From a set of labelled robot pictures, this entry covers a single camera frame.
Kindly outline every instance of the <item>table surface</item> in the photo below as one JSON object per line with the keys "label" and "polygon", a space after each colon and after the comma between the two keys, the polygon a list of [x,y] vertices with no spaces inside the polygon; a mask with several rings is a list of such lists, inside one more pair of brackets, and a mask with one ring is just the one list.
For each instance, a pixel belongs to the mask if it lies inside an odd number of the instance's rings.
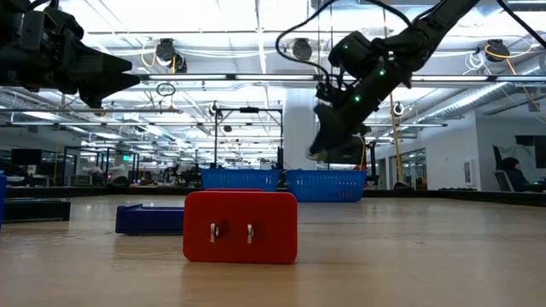
{"label": "table surface", "polygon": [[198,264],[180,236],[116,235],[117,205],[73,200],[70,222],[7,224],[0,306],[544,306],[546,210],[459,200],[300,204],[294,265]]}

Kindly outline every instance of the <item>blue basket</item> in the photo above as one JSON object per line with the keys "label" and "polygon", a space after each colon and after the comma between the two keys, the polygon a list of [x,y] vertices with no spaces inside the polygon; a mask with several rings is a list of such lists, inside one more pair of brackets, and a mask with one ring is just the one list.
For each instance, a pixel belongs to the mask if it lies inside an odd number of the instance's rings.
{"label": "blue basket", "polygon": [[288,192],[301,202],[355,202],[362,199],[367,171],[288,171]]}
{"label": "blue basket", "polygon": [[261,188],[275,192],[280,170],[201,170],[203,188]]}

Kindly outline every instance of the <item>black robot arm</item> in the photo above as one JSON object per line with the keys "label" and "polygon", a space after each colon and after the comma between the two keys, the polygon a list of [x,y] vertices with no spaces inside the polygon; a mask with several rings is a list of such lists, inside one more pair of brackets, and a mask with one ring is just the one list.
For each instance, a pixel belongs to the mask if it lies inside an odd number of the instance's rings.
{"label": "black robot arm", "polygon": [[360,32],[353,32],[334,46],[328,60],[357,82],[344,89],[334,87],[330,80],[317,86],[317,97],[332,105],[315,107],[321,128],[311,145],[310,158],[336,148],[362,130],[362,122],[400,84],[411,88],[412,73],[425,66],[447,32],[478,2],[443,0],[398,35],[370,42]]}
{"label": "black robot arm", "polygon": [[129,61],[85,46],[84,29],[51,1],[0,0],[0,85],[79,93],[90,107],[140,83]]}

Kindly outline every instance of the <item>person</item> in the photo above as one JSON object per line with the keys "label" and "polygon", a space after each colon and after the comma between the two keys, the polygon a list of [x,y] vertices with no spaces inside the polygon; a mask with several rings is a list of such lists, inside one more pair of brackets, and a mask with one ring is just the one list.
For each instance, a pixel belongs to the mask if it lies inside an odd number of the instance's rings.
{"label": "person", "polygon": [[513,157],[503,159],[500,164],[501,170],[506,172],[510,183],[515,192],[525,192],[526,186],[529,184],[526,177],[521,172],[520,162]]}

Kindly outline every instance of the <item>pillar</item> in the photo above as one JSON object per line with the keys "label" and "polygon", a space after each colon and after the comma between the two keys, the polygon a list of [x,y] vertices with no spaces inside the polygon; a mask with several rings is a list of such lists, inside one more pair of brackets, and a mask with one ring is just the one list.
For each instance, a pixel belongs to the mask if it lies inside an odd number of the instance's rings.
{"label": "pillar", "polygon": [[287,90],[284,103],[284,168],[316,170],[316,161],[305,157],[317,133],[315,90]]}

